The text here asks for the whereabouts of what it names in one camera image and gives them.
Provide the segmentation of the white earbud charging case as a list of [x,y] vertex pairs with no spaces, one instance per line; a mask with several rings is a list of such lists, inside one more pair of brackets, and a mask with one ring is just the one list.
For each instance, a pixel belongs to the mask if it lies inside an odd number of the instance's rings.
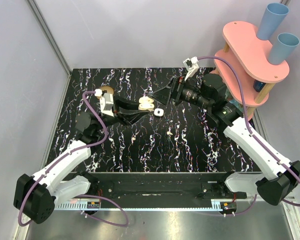
[[165,111],[163,109],[161,109],[161,108],[155,108],[154,111],[153,111],[153,114],[156,117],[163,117],[164,113],[165,113]]

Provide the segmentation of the cream earbud charging case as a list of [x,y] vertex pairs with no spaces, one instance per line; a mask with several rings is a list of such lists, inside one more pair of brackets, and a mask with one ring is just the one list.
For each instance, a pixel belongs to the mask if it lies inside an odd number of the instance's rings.
[[155,109],[154,100],[148,96],[140,97],[138,110],[140,111],[153,111]]

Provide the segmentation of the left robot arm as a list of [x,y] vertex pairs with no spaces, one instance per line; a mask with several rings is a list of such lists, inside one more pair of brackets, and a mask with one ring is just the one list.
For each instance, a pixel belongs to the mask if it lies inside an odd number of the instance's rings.
[[99,180],[90,173],[76,173],[68,181],[63,181],[64,178],[106,141],[109,126],[116,123],[133,125],[155,109],[153,99],[147,96],[137,102],[113,95],[102,96],[99,98],[101,113],[96,112],[87,97],[84,96],[83,101],[90,111],[83,111],[75,118],[76,140],[38,172],[18,178],[13,205],[19,210],[19,226],[25,227],[31,222],[43,223],[58,205],[77,197],[103,200]]

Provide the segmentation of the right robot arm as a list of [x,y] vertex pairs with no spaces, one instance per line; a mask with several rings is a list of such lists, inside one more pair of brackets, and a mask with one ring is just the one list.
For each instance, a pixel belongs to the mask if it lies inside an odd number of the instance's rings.
[[237,192],[258,194],[268,204],[277,206],[298,185],[300,161],[291,162],[264,140],[242,112],[226,100],[226,89],[218,74],[205,75],[200,88],[184,77],[174,76],[150,97],[163,105],[187,102],[204,109],[209,123],[234,141],[259,167],[260,173],[228,173],[217,185],[220,197],[226,199]]

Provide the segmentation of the gold patterned ceramic bowl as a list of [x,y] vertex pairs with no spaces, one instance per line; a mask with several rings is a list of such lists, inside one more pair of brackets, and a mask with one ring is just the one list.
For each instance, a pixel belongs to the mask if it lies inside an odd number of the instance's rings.
[[104,93],[107,93],[107,94],[112,94],[114,95],[114,89],[108,85],[104,85],[104,86],[101,86],[100,88],[97,88],[95,90],[95,97],[99,100],[103,95]]

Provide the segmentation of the blue patterned mug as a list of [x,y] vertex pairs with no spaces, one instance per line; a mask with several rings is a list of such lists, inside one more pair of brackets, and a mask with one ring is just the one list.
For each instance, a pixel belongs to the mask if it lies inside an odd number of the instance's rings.
[[236,101],[234,98],[228,100],[229,103],[234,105],[240,112],[244,112],[245,110],[247,111],[247,108],[243,106],[240,102]]

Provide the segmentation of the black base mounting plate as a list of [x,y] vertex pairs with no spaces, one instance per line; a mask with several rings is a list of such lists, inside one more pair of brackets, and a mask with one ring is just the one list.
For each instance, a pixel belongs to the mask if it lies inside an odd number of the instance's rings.
[[164,211],[214,209],[212,200],[245,200],[244,192],[231,192],[224,180],[228,173],[97,172],[97,194],[125,210]]

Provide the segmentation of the pink three-tier shelf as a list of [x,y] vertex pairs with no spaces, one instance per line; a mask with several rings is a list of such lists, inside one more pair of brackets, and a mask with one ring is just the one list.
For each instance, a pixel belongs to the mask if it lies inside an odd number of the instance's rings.
[[[225,46],[215,53],[216,57],[227,61],[237,73],[249,120],[255,109],[268,100],[273,86],[283,81],[290,72],[286,61],[279,65],[268,62],[267,56],[273,45],[269,40],[258,39],[257,31],[258,27],[249,22],[227,23],[222,30]],[[253,88],[255,80],[265,83],[260,92]]]

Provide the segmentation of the dark blue object on shelf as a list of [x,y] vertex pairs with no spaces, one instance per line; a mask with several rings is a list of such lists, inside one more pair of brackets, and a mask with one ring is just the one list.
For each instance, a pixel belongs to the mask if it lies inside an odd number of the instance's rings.
[[265,83],[258,81],[258,80],[255,80],[253,83],[253,88],[258,93],[263,89],[264,86],[265,86]]

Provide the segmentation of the blue cup front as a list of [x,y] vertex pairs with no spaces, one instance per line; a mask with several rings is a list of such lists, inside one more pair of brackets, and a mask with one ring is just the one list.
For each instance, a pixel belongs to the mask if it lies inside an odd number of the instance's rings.
[[268,62],[272,65],[280,65],[299,44],[300,40],[294,34],[288,32],[280,33],[268,54]]

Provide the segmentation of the blue cup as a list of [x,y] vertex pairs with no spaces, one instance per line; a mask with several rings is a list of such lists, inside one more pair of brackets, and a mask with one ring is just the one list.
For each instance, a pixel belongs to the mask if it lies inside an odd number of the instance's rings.
[[268,62],[272,65],[280,65],[299,44],[300,40],[294,34],[288,32],[280,33],[268,54]]
[[282,3],[270,3],[266,6],[256,37],[267,41],[289,13],[289,8]]

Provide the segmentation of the blue cup rear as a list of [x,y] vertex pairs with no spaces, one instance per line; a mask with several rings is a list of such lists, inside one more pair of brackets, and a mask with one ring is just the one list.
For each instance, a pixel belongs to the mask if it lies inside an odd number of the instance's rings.
[[267,41],[289,13],[289,8],[282,3],[270,3],[266,6],[256,37]]

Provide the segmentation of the aluminium frame rail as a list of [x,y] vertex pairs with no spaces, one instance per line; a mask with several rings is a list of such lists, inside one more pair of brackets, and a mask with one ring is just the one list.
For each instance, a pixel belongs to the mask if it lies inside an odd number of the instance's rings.
[[69,64],[66,61],[66,58],[64,57],[57,41],[55,40],[47,21],[44,18],[43,13],[41,12],[37,2],[35,0],[26,0],[26,3],[28,4],[32,14],[34,15],[39,27],[41,28],[44,36],[46,37],[50,47],[52,48],[55,56],[57,57],[60,65],[62,66],[64,72],[67,76],[71,76],[72,69],[70,68]]

